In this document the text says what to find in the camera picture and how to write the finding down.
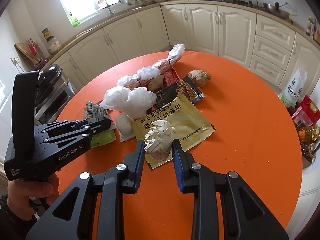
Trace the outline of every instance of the red bag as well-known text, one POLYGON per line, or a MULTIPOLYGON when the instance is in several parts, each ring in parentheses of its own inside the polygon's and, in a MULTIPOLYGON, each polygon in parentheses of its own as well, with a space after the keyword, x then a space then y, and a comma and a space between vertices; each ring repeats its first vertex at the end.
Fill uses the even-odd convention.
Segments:
POLYGON ((299 104, 297 111, 293 114, 292 120, 298 124, 303 121, 306 126, 315 125, 320 119, 320 111, 316 104, 305 95, 299 104))

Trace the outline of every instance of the black sleeve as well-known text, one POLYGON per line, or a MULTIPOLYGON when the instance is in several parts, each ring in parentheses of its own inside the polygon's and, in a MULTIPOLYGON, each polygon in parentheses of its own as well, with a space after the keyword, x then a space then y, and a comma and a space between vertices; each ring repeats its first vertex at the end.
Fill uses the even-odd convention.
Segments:
POLYGON ((35 216, 30 221, 18 218, 11 212, 7 205, 8 195, 2 195, 0 198, 0 228, 1 234, 7 236, 8 240, 25 239, 31 227, 37 222, 35 216))

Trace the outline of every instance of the faucet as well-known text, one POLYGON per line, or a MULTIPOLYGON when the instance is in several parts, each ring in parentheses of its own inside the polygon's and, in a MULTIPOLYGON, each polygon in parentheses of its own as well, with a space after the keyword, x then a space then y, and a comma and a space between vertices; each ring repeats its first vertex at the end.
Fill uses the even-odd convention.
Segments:
POLYGON ((114 10, 112 11, 112 10, 110 9, 110 5, 108 5, 108 3, 107 3, 107 8, 109 9, 111 18, 113 18, 113 17, 115 16, 114 12, 115 12, 116 10, 114 9, 114 10))

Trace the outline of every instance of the yellow packet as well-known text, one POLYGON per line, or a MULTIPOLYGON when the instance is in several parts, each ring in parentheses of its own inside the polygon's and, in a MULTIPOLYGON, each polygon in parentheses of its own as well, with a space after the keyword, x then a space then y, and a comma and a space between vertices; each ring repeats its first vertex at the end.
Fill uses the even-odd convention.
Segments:
MULTIPOLYGON (((151 123, 160 119, 166 120, 176 129, 174 136, 179 139, 184 151, 196 146, 216 130, 200 111, 182 93, 179 93, 172 102, 133 122, 132 130, 137 140, 144 140, 152 126, 151 123)), ((165 161, 156 160, 150 154, 146 154, 150 169, 170 160, 172 160, 171 153, 165 161)))

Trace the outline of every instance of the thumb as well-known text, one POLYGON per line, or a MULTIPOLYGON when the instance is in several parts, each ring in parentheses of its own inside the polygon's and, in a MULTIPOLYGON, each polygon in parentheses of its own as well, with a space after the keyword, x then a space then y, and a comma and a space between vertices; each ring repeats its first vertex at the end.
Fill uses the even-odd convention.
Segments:
POLYGON ((14 191, 18 195, 45 198, 51 196, 53 193, 52 185, 47 182, 26 181, 20 179, 17 179, 14 182, 14 191))

